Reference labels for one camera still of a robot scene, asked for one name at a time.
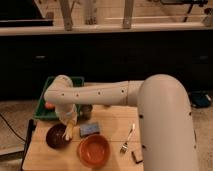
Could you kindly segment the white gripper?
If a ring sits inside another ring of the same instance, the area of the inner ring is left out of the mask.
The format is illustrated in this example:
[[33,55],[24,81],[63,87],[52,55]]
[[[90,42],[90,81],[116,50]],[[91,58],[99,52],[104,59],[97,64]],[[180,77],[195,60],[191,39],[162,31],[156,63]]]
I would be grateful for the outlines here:
[[77,107],[75,104],[57,105],[55,113],[63,124],[68,124],[71,121],[72,126],[77,125]]

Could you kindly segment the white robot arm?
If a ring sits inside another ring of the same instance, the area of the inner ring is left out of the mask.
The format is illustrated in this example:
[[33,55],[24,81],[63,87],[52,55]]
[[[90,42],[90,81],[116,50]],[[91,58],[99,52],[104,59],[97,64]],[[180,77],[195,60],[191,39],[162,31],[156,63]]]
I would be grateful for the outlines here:
[[190,100],[181,82],[170,75],[84,87],[73,87],[69,77],[59,75],[44,99],[59,112],[71,104],[134,106],[144,171],[199,171]]

